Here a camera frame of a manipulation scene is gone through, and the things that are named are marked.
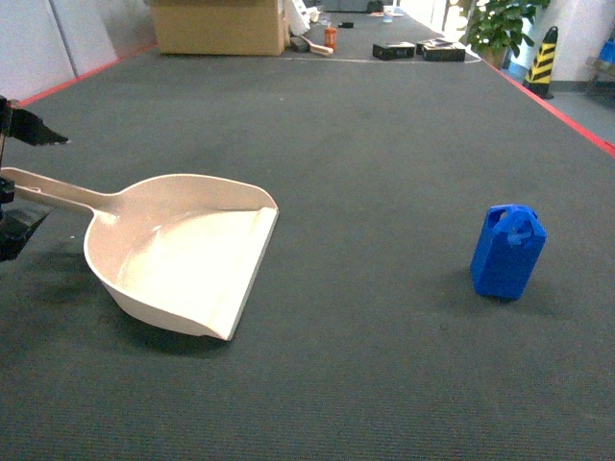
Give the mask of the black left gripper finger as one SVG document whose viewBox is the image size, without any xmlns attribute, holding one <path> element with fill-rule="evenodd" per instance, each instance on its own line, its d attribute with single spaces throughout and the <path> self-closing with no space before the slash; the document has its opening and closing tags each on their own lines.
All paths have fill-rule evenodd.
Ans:
<svg viewBox="0 0 615 461">
<path fill-rule="evenodd" d="M 2 214 L 2 262 L 15 260 L 19 256 L 48 214 L 48 210 L 42 209 L 11 209 Z"/>
<path fill-rule="evenodd" d="M 31 146 L 62 145 L 69 138 L 48 128 L 37 115 L 25 109 L 13 109 L 8 137 Z"/>
</svg>

